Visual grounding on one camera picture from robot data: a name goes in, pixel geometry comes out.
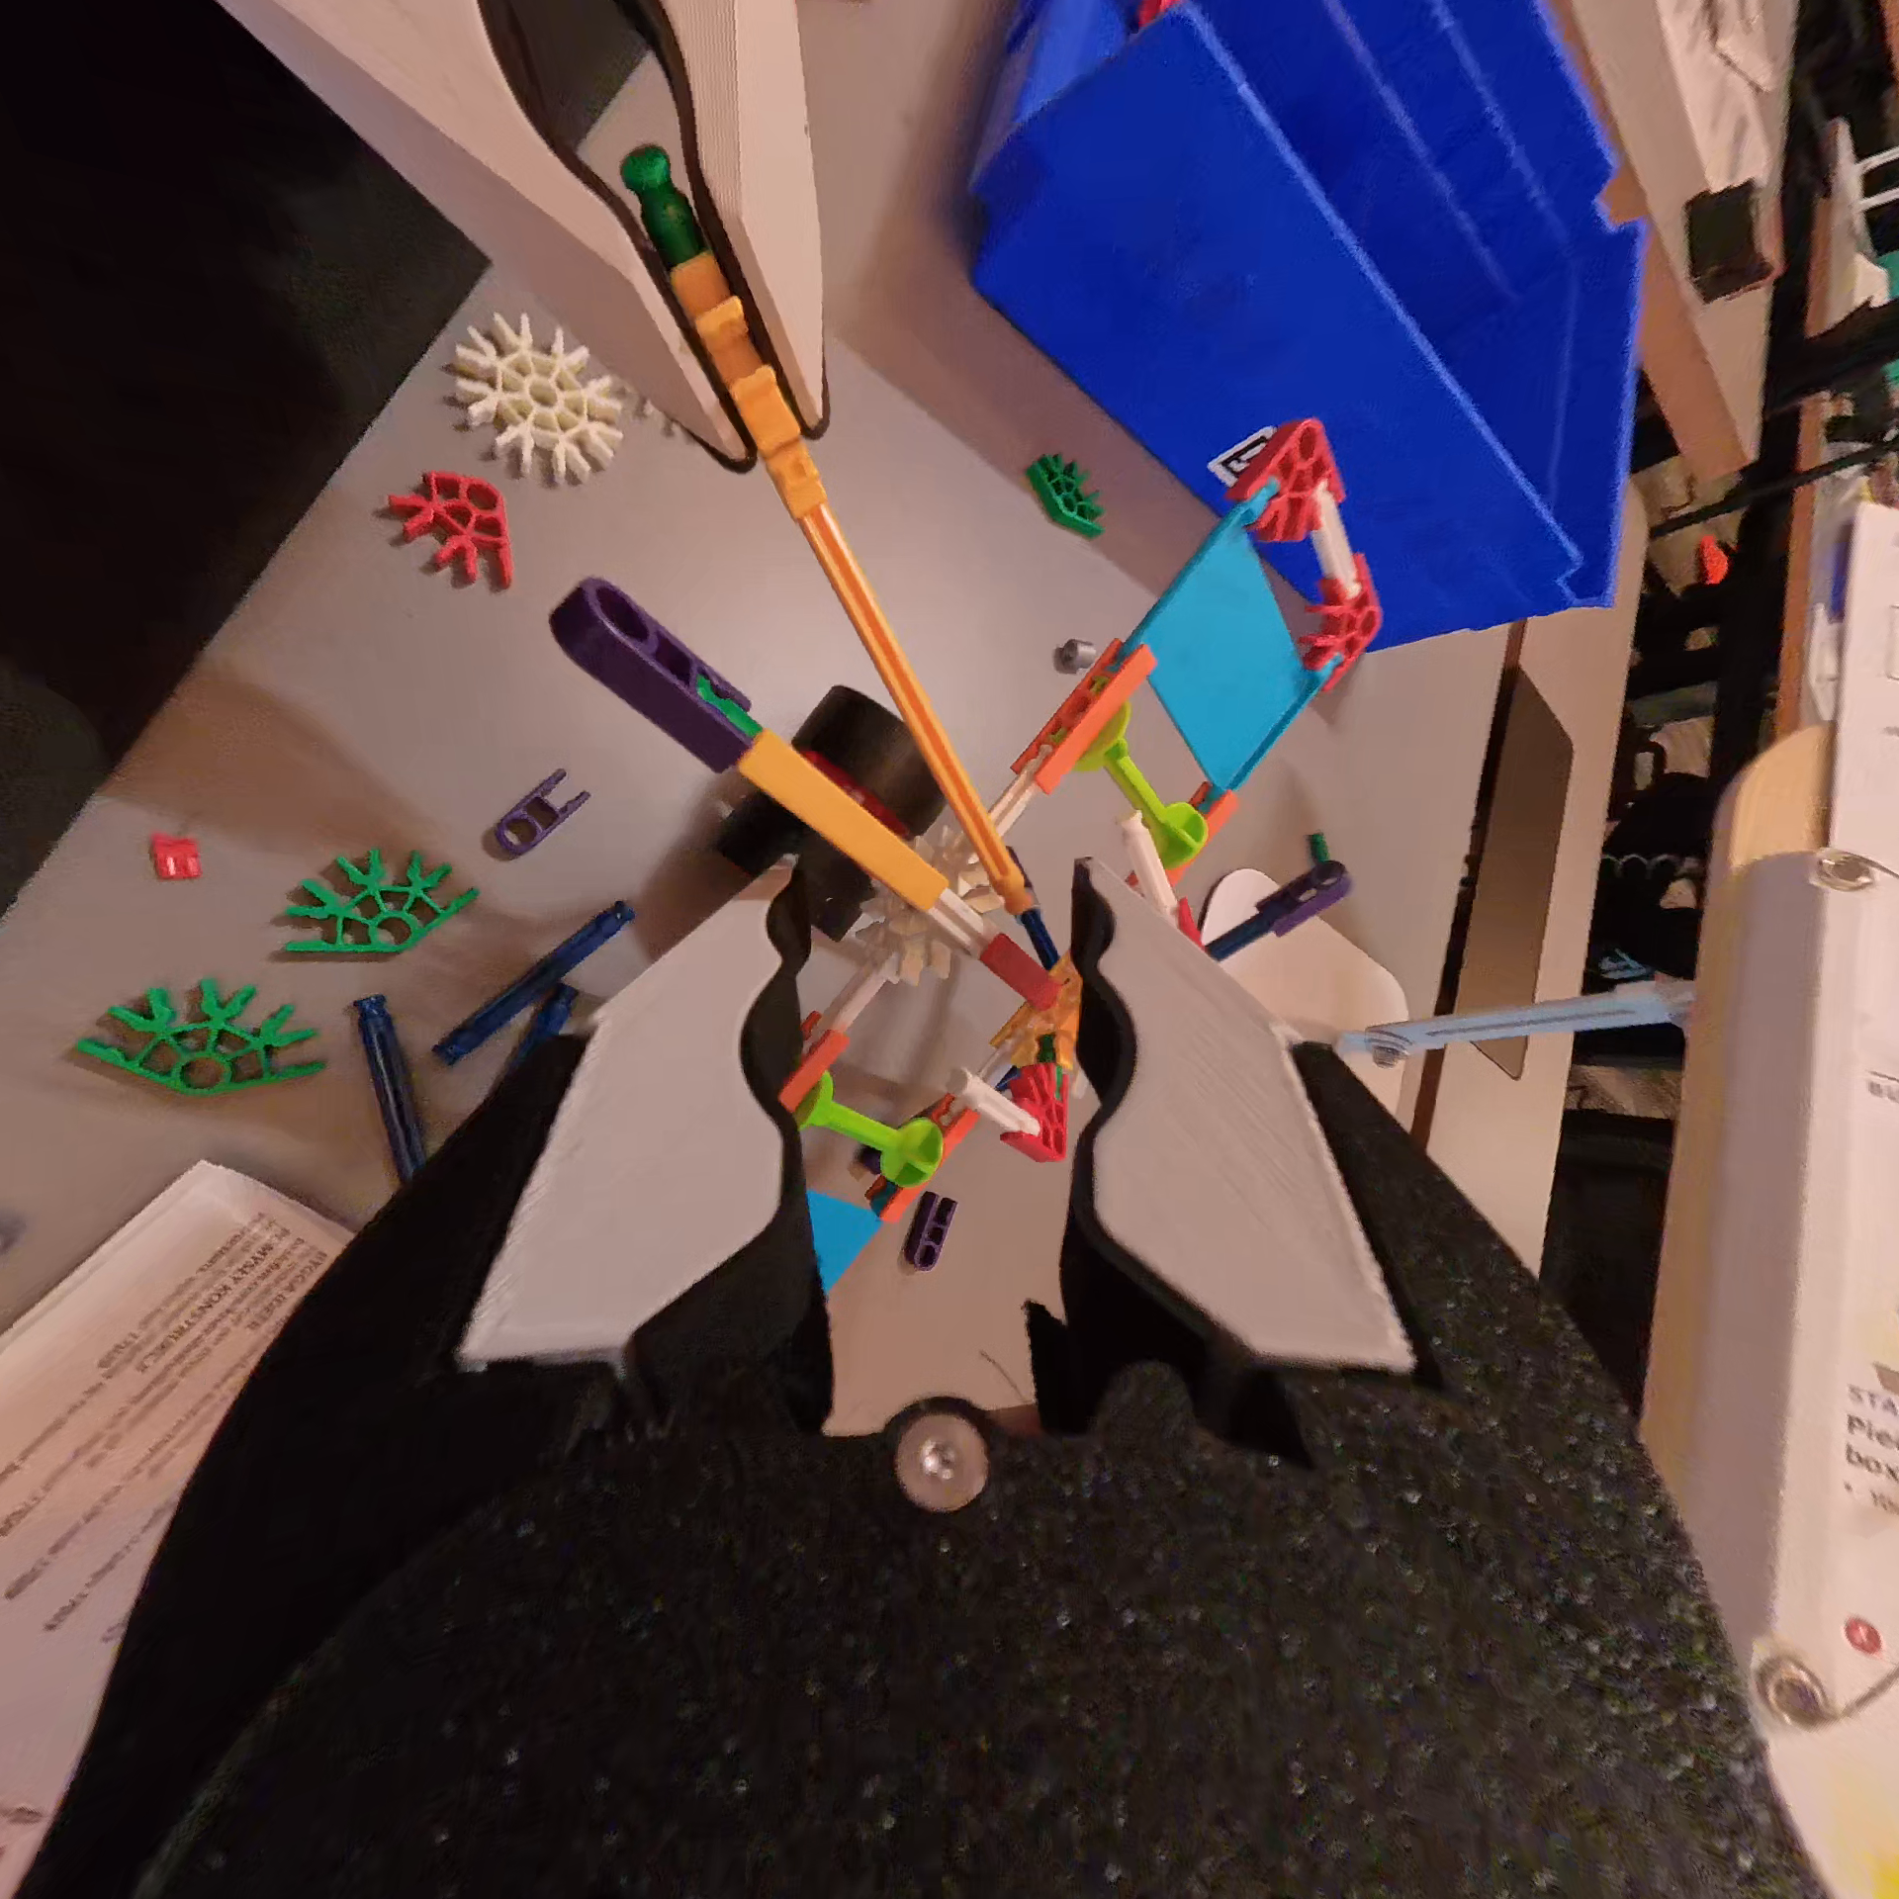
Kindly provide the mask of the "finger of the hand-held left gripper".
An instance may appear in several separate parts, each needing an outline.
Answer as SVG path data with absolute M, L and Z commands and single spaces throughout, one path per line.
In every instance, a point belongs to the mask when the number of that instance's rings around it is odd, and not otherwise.
M 826 427 L 817 159 L 793 3 L 648 3 L 702 232 L 799 427 Z
M 227 3 L 323 107 L 702 449 L 750 447 L 620 198 L 536 128 L 475 3 Z

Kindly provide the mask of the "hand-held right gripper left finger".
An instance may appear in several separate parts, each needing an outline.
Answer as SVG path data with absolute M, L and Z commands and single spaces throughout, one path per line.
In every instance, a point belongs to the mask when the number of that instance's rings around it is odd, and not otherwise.
M 595 1011 L 554 1125 L 458 1340 L 461 1366 L 612 1364 L 750 1249 L 771 1339 L 817 1272 L 801 1134 L 811 931 L 799 875 L 760 875 Z

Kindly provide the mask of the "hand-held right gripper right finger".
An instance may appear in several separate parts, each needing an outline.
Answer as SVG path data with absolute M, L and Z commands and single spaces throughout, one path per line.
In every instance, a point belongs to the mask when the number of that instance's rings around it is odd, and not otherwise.
M 1208 1339 L 1279 1366 L 1411 1366 L 1279 1020 L 1103 861 L 1075 861 L 1080 1218 Z

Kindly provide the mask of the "orange rod with green tip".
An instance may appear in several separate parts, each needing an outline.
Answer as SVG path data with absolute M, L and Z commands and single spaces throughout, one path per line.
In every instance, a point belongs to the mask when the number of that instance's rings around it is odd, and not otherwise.
M 667 151 L 657 144 L 640 146 L 626 156 L 621 171 L 640 203 L 646 236 L 670 271 L 681 309 L 691 321 L 778 497 L 814 549 L 935 786 L 977 848 L 993 891 L 1012 915 L 1027 915 L 1033 908 L 1029 880 L 991 820 L 882 604 L 848 549 L 792 402 L 753 337 L 744 300 L 731 290 L 721 262 L 708 249 L 699 215 L 673 181 Z

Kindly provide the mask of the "colourful construction toy model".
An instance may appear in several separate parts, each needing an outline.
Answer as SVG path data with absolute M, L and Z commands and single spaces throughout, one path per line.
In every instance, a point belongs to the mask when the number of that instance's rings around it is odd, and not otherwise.
M 1109 775 L 1130 805 L 1130 882 L 1190 928 L 1173 896 L 1184 869 L 1294 719 L 1346 676 L 1381 631 L 1370 566 L 1346 531 L 1346 484 L 1318 419 L 1253 438 L 1227 470 L 1226 514 L 1127 639 L 1080 673 L 987 806 L 997 840 L 1071 775 Z M 974 840 L 955 829 L 935 853 L 929 824 L 948 796 L 927 750 L 892 709 L 832 690 L 782 740 L 748 700 L 609 581 L 580 581 L 551 613 L 560 653 L 714 774 L 740 774 L 763 813 L 744 828 L 740 866 L 795 857 L 814 923 L 852 927 L 869 884 L 884 897 L 882 935 L 862 974 L 803 1030 L 787 1106 L 866 1133 L 832 1108 L 832 1070 L 864 1009 L 915 980 L 933 953 L 985 963 L 1020 1006 L 987 1070 L 965 1075 L 879 1149 L 870 1192 L 896 1218 L 977 1121 L 1035 1160 L 1064 1156 L 1075 1070 L 1075 983 L 1035 905 L 1012 913 Z

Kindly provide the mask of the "large green fan connector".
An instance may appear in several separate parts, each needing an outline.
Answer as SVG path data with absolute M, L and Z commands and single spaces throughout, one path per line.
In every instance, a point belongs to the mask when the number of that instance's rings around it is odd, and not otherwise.
M 421 853 L 394 861 L 379 845 L 336 857 L 325 875 L 306 876 L 282 917 L 300 928 L 290 951 L 334 959 L 394 959 L 439 931 L 479 900 L 479 888 L 448 891 L 449 863 Z
M 220 1101 L 319 1075 L 314 1045 L 291 1004 L 259 1011 L 256 986 L 201 979 L 114 1004 L 72 1053 L 185 1101 Z

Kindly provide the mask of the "black dotted rubber mat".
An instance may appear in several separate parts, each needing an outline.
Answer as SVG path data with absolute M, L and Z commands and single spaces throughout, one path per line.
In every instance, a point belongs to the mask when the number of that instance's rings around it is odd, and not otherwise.
M 3 5 L 5 905 L 483 271 L 220 5 Z

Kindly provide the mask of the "blue plastic bin with tag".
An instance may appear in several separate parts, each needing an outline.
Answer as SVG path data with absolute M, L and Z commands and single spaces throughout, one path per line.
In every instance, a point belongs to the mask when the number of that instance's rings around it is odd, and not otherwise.
M 1617 171 L 1547 5 L 1020 5 L 969 275 L 1217 511 L 1318 423 L 1402 647 L 1617 597 Z

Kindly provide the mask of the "red fan connector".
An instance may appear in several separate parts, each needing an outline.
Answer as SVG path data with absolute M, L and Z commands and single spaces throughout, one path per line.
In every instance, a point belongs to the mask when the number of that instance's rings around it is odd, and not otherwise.
M 456 470 L 427 470 L 410 491 L 386 494 L 385 514 L 407 543 L 432 548 L 432 567 L 458 585 L 508 590 L 516 578 L 513 535 L 504 494 Z

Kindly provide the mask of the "white document stand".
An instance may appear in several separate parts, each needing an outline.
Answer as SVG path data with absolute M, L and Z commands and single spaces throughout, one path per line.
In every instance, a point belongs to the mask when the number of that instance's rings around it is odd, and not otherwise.
M 1805 635 L 1801 722 L 1724 791 L 1695 980 L 1486 1011 L 1495 1028 L 1684 1026 L 1644 1433 L 1768 1717 L 1845 1725 L 1836 1608 L 1845 1236 L 1845 900 L 1833 843 L 1850 531 L 1831 507 Z

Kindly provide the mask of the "building ideas booklet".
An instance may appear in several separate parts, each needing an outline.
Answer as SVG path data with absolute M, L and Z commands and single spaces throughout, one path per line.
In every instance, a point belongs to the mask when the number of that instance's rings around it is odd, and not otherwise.
M 351 1240 L 203 1160 L 5 1331 L 3 1894 L 51 1825 L 210 1435 Z

